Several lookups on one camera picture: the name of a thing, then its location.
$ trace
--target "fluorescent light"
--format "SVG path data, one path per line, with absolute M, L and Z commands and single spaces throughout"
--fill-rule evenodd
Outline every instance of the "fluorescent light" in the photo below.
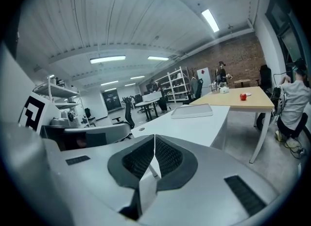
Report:
M 143 78 L 145 76 L 136 76 L 136 77 L 131 77 L 131 79 L 137 79 L 137 78 Z
M 202 15 L 208 21 L 209 25 L 211 26 L 211 28 L 213 29 L 214 32 L 219 31 L 218 25 L 217 25 L 213 15 L 212 15 L 212 13 L 210 12 L 209 9 L 207 9 L 204 12 L 202 12 Z
M 114 83 L 117 83 L 117 82 L 118 82 L 118 81 L 113 81 L 113 82 L 109 82 L 109 83 L 101 84 L 101 86 L 108 85 L 108 84 L 114 84 Z
M 97 63 L 108 62 L 108 61 L 117 61 L 117 60 L 125 60 L 125 56 L 98 57 L 98 58 L 90 59 L 91 64 L 97 64 Z
M 166 60 L 169 60 L 168 57 L 148 57 L 149 60 L 162 60 L 162 61 L 166 61 Z
M 117 89 L 117 88 L 106 89 L 104 92 L 106 92 L 106 91 L 111 91 L 111 90 L 115 90 L 115 89 Z

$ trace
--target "person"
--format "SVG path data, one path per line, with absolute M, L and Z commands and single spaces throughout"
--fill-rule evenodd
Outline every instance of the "person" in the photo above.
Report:
M 163 91 L 162 85 L 158 82 L 155 82 L 153 79 L 150 79 L 150 84 L 152 84 L 152 90 L 153 92 L 161 91 L 162 97 L 158 101 L 159 107 L 162 110 L 162 113 L 167 113 L 167 106 L 165 101 L 165 93 Z
M 285 75 L 279 84 L 283 87 L 286 101 L 277 121 L 276 139 L 285 141 L 289 148 L 300 146 L 297 137 L 308 120 L 308 115 L 303 112 L 311 98 L 311 89 L 304 84 L 306 73 L 306 65 L 300 63 L 294 68 L 296 81 L 291 83 L 291 78 Z
M 216 70 L 217 84 L 220 84 L 220 87 L 227 85 L 227 78 L 232 78 L 230 74 L 226 74 L 224 66 L 225 63 L 223 61 L 219 61 L 219 67 Z

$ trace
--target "box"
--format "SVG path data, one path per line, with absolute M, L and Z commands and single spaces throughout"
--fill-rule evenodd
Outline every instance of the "box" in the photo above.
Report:
M 142 100 L 144 102 L 150 102 L 150 101 L 153 101 L 153 100 L 161 98 L 161 97 L 162 97 L 162 93 L 161 93 L 161 91 L 158 91 L 158 92 L 155 92 L 152 94 L 142 96 Z

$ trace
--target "shoe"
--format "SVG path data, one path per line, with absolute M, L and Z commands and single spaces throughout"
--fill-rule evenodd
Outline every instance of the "shoe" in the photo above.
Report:
M 276 130 L 276 139 L 277 141 L 279 142 L 282 142 L 283 141 L 283 135 L 280 131 Z
M 286 141 L 286 144 L 285 144 L 285 147 L 287 147 L 287 148 L 296 148 L 299 146 L 300 146 L 299 141 L 293 139 L 292 137 L 289 137 Z

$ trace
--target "person standing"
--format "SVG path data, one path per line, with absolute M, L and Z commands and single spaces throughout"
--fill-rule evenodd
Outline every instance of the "person standing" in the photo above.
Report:
M 155 82 L 154 79 L 150 79 L 150 84 L 152 84 L 152 90 L 153 92 L 161 91 L 162 97 L 158 101 L 159 107 L 162 110 L 162 113 L 167 113 L 167 106 L 165 101 L 165 93 L 163 91 L 162 85 L 158 82 Z

